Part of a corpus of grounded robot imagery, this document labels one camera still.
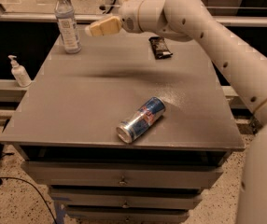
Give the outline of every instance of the soap dispenser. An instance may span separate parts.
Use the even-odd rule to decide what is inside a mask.
[[[12,75],[18,81],[19,85],[21,87],[29,86],[31,84],[31,79],[25,68],[22,65],[18,64],[17,61],[15,61],[17,57],[9,55],[8,58],[11,60],[12,64],[12,69],[11,69]]]

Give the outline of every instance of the soda can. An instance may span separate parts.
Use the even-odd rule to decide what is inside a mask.
[[[144,103],[129,119],[122,121],[116,128],[117,134],[125,143],[132,143],[164,113],[162,100],[152,97]]]

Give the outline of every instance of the bottle cap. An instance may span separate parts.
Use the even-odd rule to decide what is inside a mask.
[[[12,67],[18,67],[19,66],[18,62],[14,60],[16,58],[16,56],[9,55],[8,58],[11,60]]]

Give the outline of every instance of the hand sanitizer bottle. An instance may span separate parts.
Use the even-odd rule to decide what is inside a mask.
[[[78,53],[81,50],[75,10],[67,0],[58,0],[55,15],[63,40],[64,48],[67,53]]]
[[[16,81],[18,81],[19,85],[21,87],[26,87],[31,84],[31,79],[29,78],[29,75],[27,71],[24,69],[24,67],[17,63],[14,59],[16,59],[16,56],[8,56],[8,58],[11,60],[12,64],[12,75],[15,77]]]

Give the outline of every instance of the terrazzo floor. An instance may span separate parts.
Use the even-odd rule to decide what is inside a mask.
[[[7,117],[0,116],[0,135]],[[247,119],[236,119],[246,149],[254,135]],[[37,185],[20,167],[22,157],[12,146],[5,152],[14,152],[5,156],[0,162],[0,176],[22,178],[34,184],[46,199],[54,213],[53,202],[47,187]],[[246,150],[233,153],[223,165],[224,174],[210,189],[203,192],[203,200],[192,211],[185,224],[233,224],[237,211],[240,177],[245,162]],[[41,197],[30,185],[19,180],[4,180],[0,186],[0,224],[51,224],[53,219]],[[64,218],[66,224],[112,224],[115,221],[85,221],[70,217]]]

